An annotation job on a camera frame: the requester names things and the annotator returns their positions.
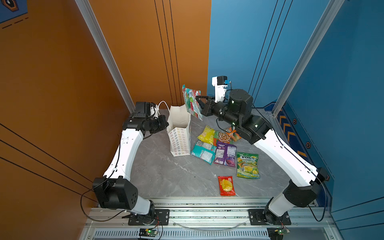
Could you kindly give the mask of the green nut snack bag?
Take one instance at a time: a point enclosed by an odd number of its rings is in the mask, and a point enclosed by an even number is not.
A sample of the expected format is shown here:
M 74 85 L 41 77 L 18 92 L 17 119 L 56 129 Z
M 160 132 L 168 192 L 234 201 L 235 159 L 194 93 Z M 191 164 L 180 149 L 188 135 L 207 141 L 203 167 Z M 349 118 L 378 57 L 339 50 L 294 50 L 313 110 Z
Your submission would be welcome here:
M 227 134 L 220 131 L 214 133 L 214 146 L 217 146 L 218 142 L 233 144 L 233 139 Z

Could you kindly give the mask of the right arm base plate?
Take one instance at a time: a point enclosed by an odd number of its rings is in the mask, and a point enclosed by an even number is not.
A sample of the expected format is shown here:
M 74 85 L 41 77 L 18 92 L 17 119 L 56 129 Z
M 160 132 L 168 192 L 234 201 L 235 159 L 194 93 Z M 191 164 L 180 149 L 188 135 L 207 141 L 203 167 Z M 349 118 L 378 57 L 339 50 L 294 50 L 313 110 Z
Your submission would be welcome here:
M 270 211 L 267 211 L 265 213 L 265 210 L 263 209 L 249 209 L 248 214 L 252 226 L 290 226 L 292 224 L 288 212 L 285 212 L 281 217 L 277 217 Z

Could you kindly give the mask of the green yellow Fox's candy bag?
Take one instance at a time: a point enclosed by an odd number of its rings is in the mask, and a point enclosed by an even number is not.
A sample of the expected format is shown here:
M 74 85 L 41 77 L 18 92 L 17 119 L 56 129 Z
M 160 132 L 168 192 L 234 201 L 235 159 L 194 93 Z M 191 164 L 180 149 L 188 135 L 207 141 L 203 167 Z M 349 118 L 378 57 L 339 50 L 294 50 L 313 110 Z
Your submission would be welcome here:
M 237 152 L 237 177 L 259 179 L 258 154 Z

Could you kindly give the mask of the yellow snack bag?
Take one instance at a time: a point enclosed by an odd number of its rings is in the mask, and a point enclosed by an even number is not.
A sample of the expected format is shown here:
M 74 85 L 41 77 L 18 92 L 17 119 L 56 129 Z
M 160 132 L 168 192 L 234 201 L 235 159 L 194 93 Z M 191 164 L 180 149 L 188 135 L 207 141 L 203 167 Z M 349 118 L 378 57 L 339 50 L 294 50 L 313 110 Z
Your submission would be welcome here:
M 198 136 L 198 140 L 213 145 L 215 133 L 216 131 L 213 128 L 206 126 L 203 132 Z

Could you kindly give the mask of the left circuit board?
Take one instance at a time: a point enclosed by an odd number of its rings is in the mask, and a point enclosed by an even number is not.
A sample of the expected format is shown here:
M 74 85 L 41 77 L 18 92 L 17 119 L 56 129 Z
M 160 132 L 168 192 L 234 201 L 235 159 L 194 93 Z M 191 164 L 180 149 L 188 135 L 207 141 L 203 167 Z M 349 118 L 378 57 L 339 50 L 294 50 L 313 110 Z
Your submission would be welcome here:
M 160 232 L 157 229 L 140 229 L 138 234 L 139 240 L 158 240 Z

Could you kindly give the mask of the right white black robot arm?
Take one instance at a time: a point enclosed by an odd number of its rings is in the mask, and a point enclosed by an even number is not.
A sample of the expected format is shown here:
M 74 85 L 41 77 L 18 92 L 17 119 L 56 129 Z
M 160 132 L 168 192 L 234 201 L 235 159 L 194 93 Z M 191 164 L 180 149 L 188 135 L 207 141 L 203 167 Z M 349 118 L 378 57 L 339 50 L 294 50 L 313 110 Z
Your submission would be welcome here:
M 215 116 L 230 124 L 241 138 L 266 153 L 290 177 L 285 190 L 271 198 L 264 208 L 266 224 L 281 224 L 284 214 L 293 207 L 309 207 L 321 192 L 326 191 L 327 171 L 304 160 L 262 115 L 252 114 L 253 97 L 246 91 L 232 90 L 227 103 L 208 96 L 197 96 L 196 101 L 203 116 Z

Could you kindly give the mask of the teal snack bag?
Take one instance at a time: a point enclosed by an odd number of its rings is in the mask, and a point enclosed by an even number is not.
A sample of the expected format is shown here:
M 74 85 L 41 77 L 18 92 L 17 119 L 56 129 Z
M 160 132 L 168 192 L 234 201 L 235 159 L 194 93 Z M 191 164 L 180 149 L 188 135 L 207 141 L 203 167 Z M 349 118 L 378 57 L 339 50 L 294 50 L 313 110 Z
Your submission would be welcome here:
M 198 140 L 191 151 L 191 155 L 211 165 L 216 156 L 216 149 L 217 147 L 214 145 Z

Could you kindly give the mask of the orange snack bag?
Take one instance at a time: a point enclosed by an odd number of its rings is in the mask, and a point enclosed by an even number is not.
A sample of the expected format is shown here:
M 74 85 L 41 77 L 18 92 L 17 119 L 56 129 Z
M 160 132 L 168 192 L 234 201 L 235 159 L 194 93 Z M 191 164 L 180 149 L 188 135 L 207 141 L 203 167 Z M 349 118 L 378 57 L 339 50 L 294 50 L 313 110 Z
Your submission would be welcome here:
M 234 141 L 234 142 L 237 142 L 238 140 L 241 139 L 240 135 L 236 132 L 235 129 L 233 129 L 232 127 L 229 127 L 228 129 L 226 129 L 226 132 L 227 132 L 227 135 L 229 135 L 229 137 Z

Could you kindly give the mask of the aluminium rail frame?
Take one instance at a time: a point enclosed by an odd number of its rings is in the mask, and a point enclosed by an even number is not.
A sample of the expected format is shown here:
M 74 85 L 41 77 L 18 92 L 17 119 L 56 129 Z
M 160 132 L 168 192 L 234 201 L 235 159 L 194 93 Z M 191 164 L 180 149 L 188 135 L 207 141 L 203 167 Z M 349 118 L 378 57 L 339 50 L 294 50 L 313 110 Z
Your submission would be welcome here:
M 93 208 L 82 240 L 138 240 L 140 229 L 157 229 L 158 240 L 270 240 L 267 229 L 289 229 L 283 240 L 340 240 L 332 216 L 312 204 L 288 211 L 292 224 L 252 226 L 249 209 L 264 209 L 267 198 L 153 198 L 155 209 L 169 209 L 167 226 L 129 226 L 129 212 Z

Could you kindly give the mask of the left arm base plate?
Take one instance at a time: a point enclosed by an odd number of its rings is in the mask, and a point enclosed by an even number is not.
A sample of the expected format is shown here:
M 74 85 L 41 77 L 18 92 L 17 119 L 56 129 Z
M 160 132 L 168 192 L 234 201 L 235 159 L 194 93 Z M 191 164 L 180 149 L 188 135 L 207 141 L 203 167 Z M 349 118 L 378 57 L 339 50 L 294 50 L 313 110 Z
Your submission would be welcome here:
M 129 226 L 155 226 L 160 224 L 160 226 L 167 226 L 170 219 L 170 210 L 169 209 L 154 209 L 150 210 L 150 213 L 147 215 L 138 215 L 134 214 L 132 217 L 129 217 Z

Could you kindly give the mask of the white patterned paper bag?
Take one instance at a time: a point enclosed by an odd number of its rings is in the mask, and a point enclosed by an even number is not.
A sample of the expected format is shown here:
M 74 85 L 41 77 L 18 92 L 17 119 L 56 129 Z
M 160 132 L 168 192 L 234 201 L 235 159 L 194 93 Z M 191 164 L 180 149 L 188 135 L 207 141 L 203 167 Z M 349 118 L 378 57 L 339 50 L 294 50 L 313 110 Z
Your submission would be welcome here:
M 191 152 L 191 114 L 186 105 L 169 107 L 165 101 L 157 105 L 159 112 L 161 104 L 165 104 L 169 112 L 167 118 L 167 133 L 170 140 L 170 150 L 174 157 L 190 155 Z

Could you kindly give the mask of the green red Fox's candy bag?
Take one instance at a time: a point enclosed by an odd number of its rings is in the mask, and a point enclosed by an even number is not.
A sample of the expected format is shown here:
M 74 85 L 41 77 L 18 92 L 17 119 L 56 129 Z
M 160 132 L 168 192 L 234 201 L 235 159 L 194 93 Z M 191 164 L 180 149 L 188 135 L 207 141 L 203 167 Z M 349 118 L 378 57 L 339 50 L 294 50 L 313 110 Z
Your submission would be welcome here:
M 185 85 L 182 87 L 182 92 L 184 96 L 184 101 L 187 111 L 194 117 L 199 120 L 203 120 L 203 115 L 201 114 L 201 108 L 199 103 L 196 100 L 197 96 L 201 95 L 201 91 L 192 90 L 187 88 Z

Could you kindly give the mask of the circuit board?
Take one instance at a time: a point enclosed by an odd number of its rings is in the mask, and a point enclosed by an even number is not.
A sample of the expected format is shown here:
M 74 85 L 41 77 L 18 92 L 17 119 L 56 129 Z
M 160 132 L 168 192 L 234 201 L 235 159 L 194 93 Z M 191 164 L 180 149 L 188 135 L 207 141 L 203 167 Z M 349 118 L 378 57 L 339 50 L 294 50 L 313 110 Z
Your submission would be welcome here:
M 271 240 L 283 240 L 284 236 L 289 234 L 289 229 L 267 229 L 268 236 Z
M 160 232 L 157 229 L 140 229 L 138 234 L 139 240 L 158 240 Z

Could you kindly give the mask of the purple Savoria snack bag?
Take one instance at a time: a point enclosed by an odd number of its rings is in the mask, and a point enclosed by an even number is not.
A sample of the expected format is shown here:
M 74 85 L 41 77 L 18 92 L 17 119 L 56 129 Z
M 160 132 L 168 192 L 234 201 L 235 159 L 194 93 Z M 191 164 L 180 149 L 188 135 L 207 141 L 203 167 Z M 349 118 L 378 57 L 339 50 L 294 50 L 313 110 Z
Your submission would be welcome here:
M 237 147 L 235 145 L 218 141 L 214 163 L 229 167 L 235 167 L 237 156 L 236 151 Z

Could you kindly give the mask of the red yellow snack packet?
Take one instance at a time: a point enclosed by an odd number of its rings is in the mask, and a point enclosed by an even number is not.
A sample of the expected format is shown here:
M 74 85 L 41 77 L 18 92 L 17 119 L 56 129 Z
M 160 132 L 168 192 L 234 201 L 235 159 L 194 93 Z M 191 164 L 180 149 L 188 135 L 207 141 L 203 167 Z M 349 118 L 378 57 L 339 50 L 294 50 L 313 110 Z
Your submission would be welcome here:
M 219 176 L 218 181 L 221 196 L 231 197 L 236 195 L 232 176 Z

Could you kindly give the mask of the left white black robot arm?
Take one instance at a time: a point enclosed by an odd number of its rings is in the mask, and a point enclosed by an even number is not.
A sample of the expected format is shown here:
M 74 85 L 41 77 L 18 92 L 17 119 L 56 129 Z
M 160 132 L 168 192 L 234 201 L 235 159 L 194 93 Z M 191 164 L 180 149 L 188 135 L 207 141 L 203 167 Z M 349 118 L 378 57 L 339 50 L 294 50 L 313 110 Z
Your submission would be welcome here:
M 124 122 L 121 140 L 111 164 L 104 175 L 93 182 L 92 189 L 101 208 L 129 211 L 138 221 L 152 224 L 156 217 L 154 203 L 139 196 L 137 187 L 131 183 L 131 172 L 145 133 L 158 133 L 168 125 L 164 115 L 129 118 Z

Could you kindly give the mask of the right circuit board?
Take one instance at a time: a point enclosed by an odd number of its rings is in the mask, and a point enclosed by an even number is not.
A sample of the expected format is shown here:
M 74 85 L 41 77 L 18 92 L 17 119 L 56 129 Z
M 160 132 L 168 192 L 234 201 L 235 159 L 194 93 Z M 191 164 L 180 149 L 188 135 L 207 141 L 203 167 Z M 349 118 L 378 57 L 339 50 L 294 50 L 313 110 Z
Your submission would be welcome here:
M 289 229 L 267 229 L 268 236 L 271 240 L 283 240 L 284 236 L 289 234 Z

